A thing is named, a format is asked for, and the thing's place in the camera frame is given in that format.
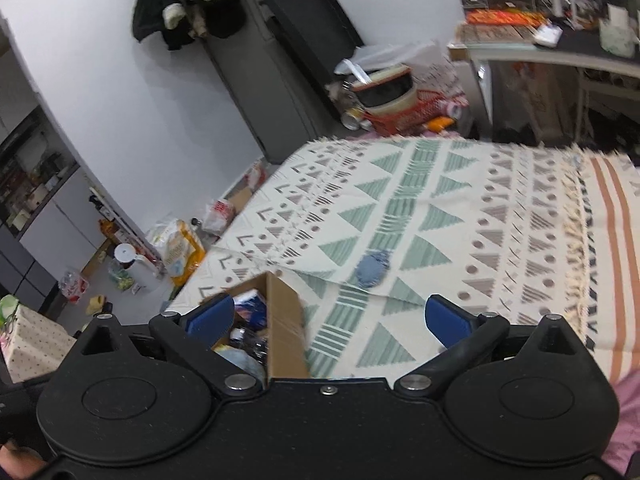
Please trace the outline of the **person's hand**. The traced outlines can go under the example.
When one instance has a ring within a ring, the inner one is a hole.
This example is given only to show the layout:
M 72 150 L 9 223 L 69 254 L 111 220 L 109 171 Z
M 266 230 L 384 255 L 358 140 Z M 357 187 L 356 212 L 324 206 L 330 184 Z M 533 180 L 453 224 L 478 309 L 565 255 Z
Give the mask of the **person's hand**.
M 29 448 L 21 448 L 8 441 L 1 445 L 0 466 L 2 479 L 30 479 L 47 463 Z

